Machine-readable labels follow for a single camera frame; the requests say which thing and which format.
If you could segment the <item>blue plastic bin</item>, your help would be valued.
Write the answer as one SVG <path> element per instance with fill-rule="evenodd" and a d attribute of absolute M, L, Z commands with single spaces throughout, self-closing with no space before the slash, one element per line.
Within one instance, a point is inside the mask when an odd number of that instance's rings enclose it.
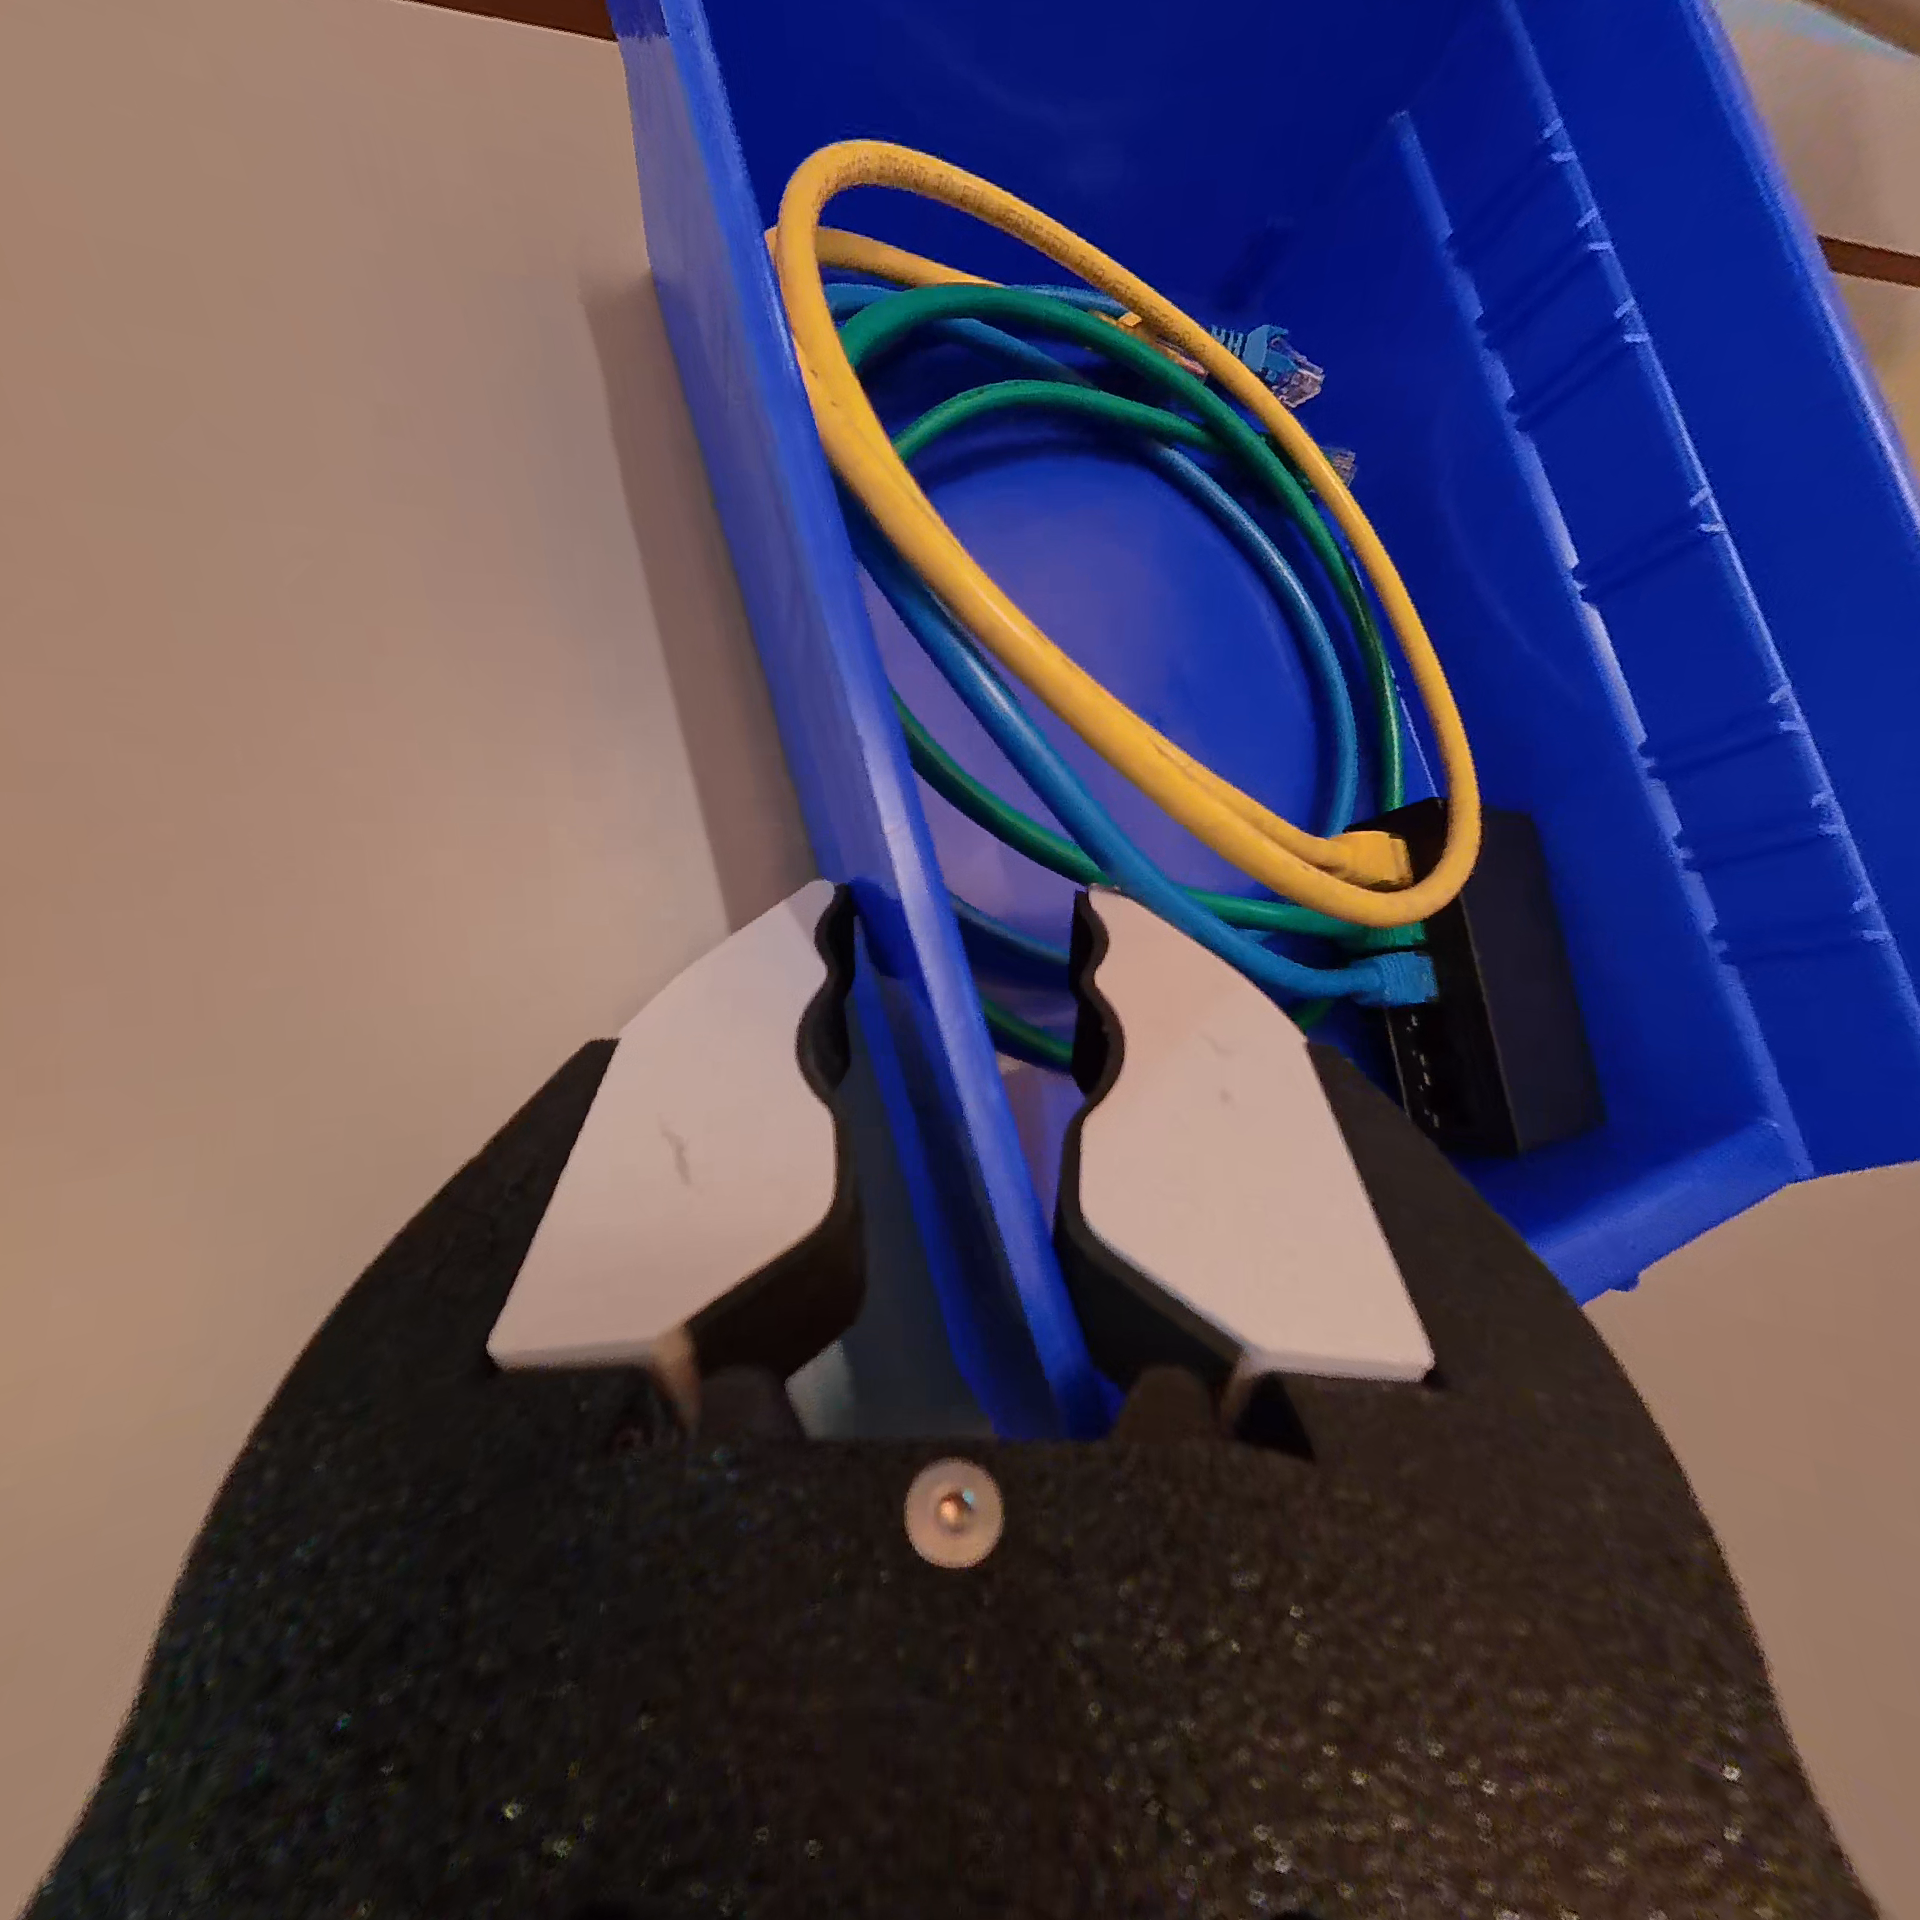
<path fill-rule="evenodd" d="M 825 144 L 984 176 L 1326 369 L 1308 431 L 1527 815 L 1600 1126 L 1464 1171 L 1574 1300 L 1916 1160 L 1916 495 L 1708 6 L 611 6 L 640 210 L 979 1418 L 1104 1426 L 953 924 L 1072 888 L 913 780 L 1021 787 L 856 567 L 764 231 Z"/>

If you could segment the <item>black network switch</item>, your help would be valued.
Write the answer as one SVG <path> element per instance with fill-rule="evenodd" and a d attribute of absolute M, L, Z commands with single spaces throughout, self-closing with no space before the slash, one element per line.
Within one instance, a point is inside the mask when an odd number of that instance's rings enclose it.
<path fill-rule="evenodd" d="M 1579 1138 L 1604 1108 L 1533 822 L 1485 808 L 1477 867 L 1424 924 L 1428 1001 L 1332 1015 L 1327 1044 L 1453 1162 Z"/>

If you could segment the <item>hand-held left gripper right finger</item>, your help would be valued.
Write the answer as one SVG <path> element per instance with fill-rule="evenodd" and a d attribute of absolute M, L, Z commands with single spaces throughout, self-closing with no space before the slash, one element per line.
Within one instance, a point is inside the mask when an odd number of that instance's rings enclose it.
<path fill-rule="evenodd" d="M 1433 1344 L 1304 1034 L 1108 888 L 1072 906 L 1053 1254 L 1095 1370 L 1184 1374 L 1231 1420 L 1268 1378 L 1422 1385 Z"/>

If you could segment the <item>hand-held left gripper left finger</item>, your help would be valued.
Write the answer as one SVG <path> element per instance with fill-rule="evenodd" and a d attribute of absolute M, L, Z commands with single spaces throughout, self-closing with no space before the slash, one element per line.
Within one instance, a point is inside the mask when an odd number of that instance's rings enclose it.
<path fill-rule="evenodd" d="M 635 1370 L 686 1426 L 788 1385 L 869 1292 L 847 1128 L 856 910 L 808 880 L 627 1023 L 487 1337 L 505 1374 Z"/>

